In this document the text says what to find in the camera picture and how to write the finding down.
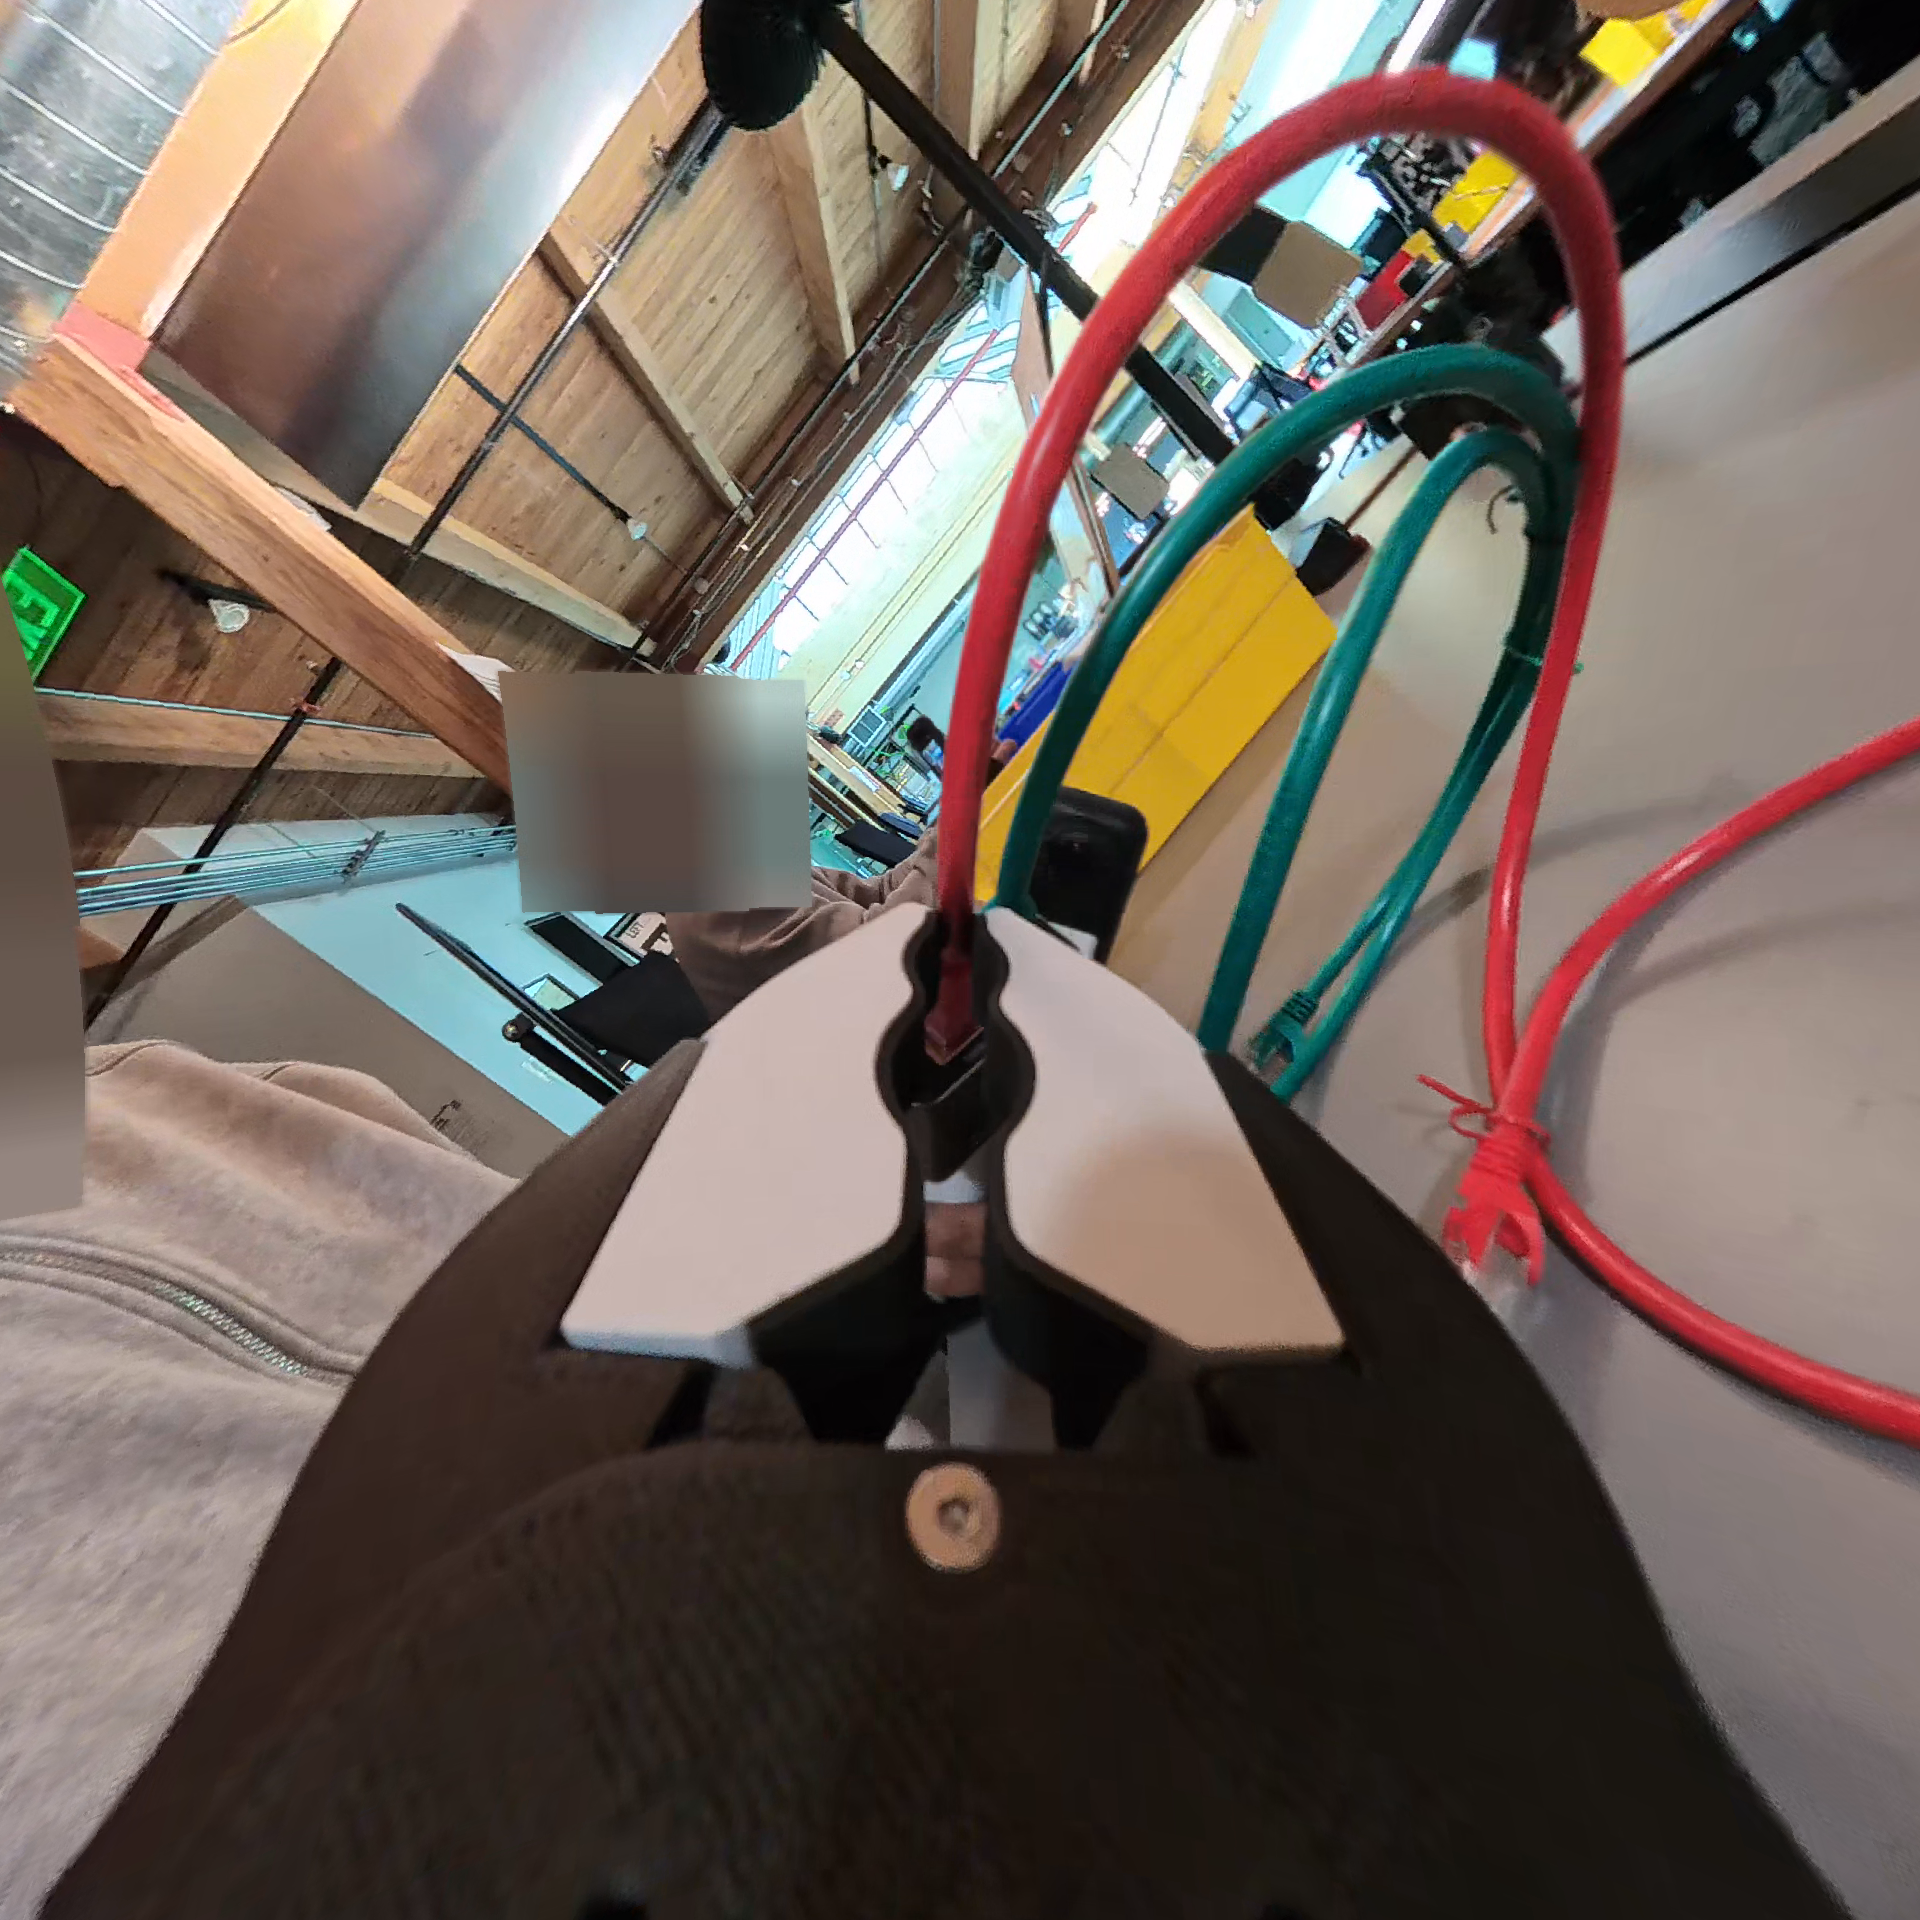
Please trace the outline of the silver rectangular duct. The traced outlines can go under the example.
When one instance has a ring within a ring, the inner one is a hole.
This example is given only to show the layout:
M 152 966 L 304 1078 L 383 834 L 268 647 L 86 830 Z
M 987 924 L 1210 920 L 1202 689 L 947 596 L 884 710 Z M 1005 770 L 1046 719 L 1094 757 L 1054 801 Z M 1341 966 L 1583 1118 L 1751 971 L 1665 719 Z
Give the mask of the silver rectangular duct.
M 358 505 L 693 11 L 356 3 L 156 351 Z

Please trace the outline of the silver ceiling duct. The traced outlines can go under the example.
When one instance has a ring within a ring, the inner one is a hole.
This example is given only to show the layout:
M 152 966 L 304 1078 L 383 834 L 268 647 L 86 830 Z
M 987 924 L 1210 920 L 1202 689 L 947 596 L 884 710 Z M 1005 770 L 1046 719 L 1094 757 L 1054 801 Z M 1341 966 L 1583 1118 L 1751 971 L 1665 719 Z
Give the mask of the silver ceiling duct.
M 79 298 L 241 11 L 4 4 L 4 395 Z

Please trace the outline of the large yellow plastic bin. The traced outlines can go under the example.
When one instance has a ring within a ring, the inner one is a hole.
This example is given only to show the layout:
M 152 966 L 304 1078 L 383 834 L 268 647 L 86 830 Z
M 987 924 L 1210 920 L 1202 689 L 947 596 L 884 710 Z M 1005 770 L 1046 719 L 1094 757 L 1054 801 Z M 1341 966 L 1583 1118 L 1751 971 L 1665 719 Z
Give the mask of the large yellow plastic bin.
M 1151 863 L 1332 639 L 1332 616 L 1241 510 L 1140 627 L 1065 785 L 1138 808 Z

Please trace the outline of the wooden beam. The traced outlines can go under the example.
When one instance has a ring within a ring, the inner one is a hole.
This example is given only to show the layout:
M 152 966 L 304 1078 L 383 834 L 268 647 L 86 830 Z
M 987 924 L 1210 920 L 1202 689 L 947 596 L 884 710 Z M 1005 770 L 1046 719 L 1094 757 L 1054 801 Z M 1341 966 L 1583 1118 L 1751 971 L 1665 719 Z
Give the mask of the wooden beam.
M 226 567 L 333 658 L 509 786 L 504 710 L 453 637 L 138 371 L 58 332 L 12 390 L 32 428 Z

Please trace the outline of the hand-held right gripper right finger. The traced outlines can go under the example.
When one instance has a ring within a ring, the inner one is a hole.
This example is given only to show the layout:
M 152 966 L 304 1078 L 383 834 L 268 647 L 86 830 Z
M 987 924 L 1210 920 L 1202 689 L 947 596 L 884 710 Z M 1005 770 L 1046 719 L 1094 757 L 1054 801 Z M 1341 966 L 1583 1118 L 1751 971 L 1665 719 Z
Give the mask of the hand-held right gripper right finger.
M 1329 1357 L 1343 1332 L 1198 1039 L 993 909 L 997 1013 L 1030 1063 L 1003 1144 L 1020 1252 L 1198 1357 Z

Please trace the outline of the black network adapter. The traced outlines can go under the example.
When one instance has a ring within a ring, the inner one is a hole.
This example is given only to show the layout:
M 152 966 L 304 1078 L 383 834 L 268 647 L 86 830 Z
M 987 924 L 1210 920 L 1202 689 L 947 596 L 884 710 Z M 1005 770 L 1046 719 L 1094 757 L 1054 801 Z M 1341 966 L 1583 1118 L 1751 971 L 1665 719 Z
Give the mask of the black network adapter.
M 961 1172 L 997 1126 L 983 1056 L 920 1065 L 907 1075 L 904 1095 L 902 1126 L 922 1183 Z

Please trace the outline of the small yellow bin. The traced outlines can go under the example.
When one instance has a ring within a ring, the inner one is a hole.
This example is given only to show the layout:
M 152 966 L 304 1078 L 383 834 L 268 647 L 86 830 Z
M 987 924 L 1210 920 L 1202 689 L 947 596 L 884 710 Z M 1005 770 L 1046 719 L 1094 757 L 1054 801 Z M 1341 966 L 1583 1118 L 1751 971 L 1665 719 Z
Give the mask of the small yellow bin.
M 1499 209 L 1499 203 L 1520 180 L 1519 169 L 1494 151 L 1477 151 L 1463 178 L 1432 208 L 1432 217 L 1460 254 L 1475 231 Z
M 1630 87 L 1690 31 L 1704 7 L 1708 3 L 1580 3 L 1578 57 L 1607 83 Z

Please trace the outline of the black round disc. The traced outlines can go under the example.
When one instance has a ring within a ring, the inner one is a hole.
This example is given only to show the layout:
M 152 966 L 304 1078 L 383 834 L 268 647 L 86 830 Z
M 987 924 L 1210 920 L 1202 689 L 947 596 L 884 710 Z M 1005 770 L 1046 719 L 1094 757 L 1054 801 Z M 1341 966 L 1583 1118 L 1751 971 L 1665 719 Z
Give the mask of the black round disc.
M 832 12 L 836 3 L 702 3 L 702 66 L 717 114 L 743 132 L 769 132 L 796 114 L 825 64 Z

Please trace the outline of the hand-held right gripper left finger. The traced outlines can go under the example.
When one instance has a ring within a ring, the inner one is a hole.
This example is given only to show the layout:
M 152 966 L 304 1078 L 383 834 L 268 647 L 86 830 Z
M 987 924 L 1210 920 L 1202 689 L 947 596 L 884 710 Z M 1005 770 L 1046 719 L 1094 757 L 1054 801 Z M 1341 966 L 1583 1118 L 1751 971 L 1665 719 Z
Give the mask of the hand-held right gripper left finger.
M 794 962 L 721 1020 L 565 1308 L 575 1350 L 841 1361 L 939 1324 L 926 1191 L 883 1053 L 926 1010 L 926 904 Z

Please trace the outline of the black slanted pole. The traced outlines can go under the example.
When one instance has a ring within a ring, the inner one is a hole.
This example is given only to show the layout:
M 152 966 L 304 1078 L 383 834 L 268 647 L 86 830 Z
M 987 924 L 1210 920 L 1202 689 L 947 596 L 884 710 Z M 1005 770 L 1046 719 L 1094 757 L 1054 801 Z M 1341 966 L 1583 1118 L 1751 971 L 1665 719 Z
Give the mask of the black slanted pole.
M 941 122 L 939 110 L 926 104 L 871 49 L 844 4 L 806 3 L 803 23 L 821 53 L 841 66 L 920 149 L 935 180 L 958 193 L 978 225 L 987 225 L 1020 256 L 1038 274 L 1042 289 L 1057 294 L 1073 319 L 1089 320 L 1093 286 L 1046 239 L 1038 216 L 1012 199 L 1003 172 L 1022 155 L 1032 134 L 1053 134 L 1057 165 L 1069 165 L 1073 139 L 1098 139 L 1093 83 L 1085 81 L 1085 73 L 1108 88 L 1108 104 L 1128 104 L 1135 83 L 1150 79 L 1186 31 L 1194 7 L 1186 3 L 1063 3 L 1057 12 L 1085 16 L 1089 29 L 1082 43 L 1045 64 L 1045 76 L 1030 88 L 1024 119 L 991 158 L 969 154 L 962 136 Z

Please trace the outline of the black and wood panel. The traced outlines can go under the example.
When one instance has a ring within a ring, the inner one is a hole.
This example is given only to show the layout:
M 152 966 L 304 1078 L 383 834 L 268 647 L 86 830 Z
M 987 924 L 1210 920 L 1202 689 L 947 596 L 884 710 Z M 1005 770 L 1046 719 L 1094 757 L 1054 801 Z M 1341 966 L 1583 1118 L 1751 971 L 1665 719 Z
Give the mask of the black and wood panel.
M 1320 328 L 1365 278 L 1365 259 L 1305 221 L 1254 204 L 1200 256 L 1198 270 L 1251 289 L 1263 306 L 1297 328 Z

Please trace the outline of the green exit sign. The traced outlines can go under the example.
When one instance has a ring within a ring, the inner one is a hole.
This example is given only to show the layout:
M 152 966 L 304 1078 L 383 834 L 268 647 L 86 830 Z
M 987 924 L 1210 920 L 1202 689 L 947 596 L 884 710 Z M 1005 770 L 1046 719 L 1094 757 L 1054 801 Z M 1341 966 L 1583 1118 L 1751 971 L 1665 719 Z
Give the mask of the green exit sign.
M 83 608 L 86 592 L 29 545 L 5 563 L 4 590 L 24 639 L 29 677 L 39 679 Z

